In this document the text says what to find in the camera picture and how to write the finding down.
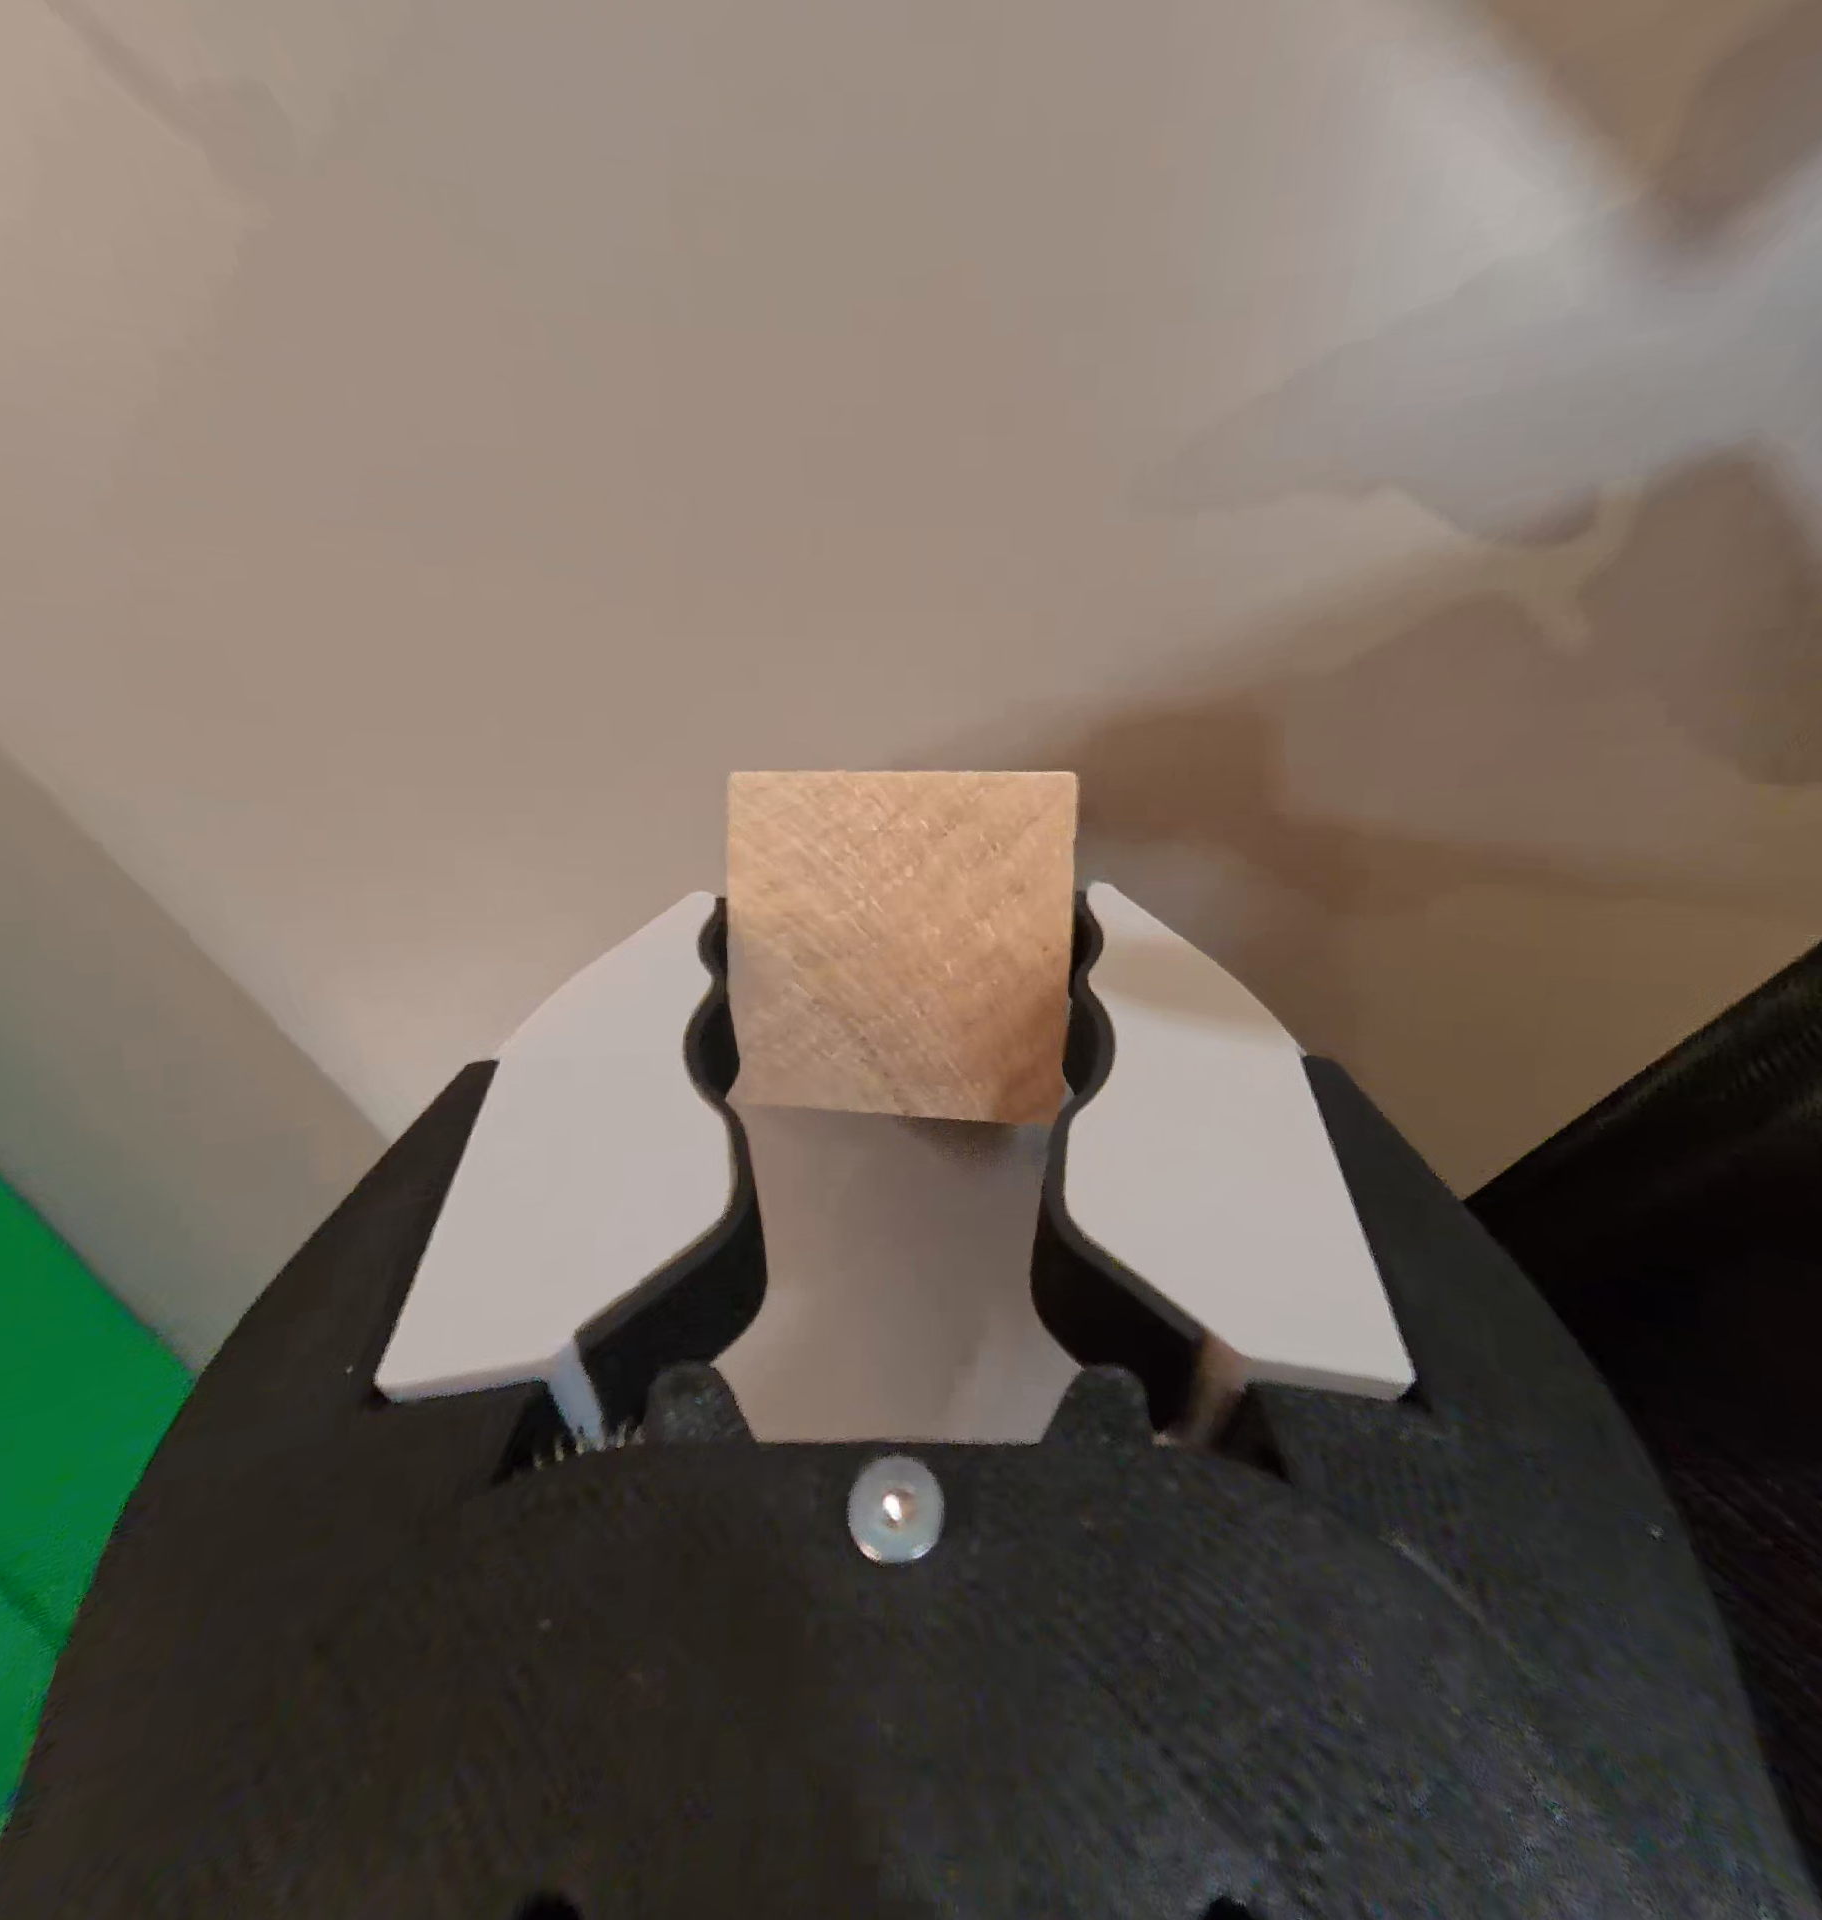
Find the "black textured object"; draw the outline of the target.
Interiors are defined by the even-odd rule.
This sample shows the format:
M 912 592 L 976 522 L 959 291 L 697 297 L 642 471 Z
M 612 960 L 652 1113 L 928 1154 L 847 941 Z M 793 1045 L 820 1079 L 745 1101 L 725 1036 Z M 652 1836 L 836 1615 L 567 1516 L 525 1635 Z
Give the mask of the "black textured object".
M 1473 1215 L 1658 1466 L 1822 1900 L 1822 941 Z

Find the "large wooden cube block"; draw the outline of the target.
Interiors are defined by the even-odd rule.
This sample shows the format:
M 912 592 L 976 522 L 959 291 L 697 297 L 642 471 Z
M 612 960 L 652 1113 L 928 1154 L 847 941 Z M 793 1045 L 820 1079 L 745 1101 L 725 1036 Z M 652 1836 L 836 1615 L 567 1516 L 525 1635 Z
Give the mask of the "large wooden cube block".
M 1071 770 L 734 770 L 734 1101 L 1050 1124 L 1077 790 Z

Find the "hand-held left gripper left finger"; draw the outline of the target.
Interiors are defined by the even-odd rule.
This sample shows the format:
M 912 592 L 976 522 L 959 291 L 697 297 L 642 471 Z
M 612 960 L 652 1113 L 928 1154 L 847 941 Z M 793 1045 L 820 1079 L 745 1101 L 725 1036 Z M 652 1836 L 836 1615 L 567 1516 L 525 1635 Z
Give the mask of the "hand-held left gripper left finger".
M 543 1387 L 576 1443 L 612 1443 L 665 1367 L 749 1334 L 767 1255 L 734 1065 L 712 894 L 556 988 L 491 1061 L 375 1395 Z

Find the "green plastic bin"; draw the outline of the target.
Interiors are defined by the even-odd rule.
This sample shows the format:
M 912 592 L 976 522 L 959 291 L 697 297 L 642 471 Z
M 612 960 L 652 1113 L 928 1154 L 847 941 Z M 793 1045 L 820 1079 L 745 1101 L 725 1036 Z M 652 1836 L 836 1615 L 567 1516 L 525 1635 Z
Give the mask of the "green plastic bin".
M 0 1831 L 85 1592 L 186 1387 L 0 1179 Z

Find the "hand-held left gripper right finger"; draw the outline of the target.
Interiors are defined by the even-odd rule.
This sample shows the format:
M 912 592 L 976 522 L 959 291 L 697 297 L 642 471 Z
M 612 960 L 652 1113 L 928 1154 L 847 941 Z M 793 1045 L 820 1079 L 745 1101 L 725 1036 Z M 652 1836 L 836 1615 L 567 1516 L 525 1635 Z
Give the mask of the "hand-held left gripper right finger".
M 1305 1049 L 1109 881 L 1071 914 L 1065 1088 L 1033 1310 L 1140 1380 L 1154 1438 L 1208 1443 L 1247 1387 L 1415 1392 Z

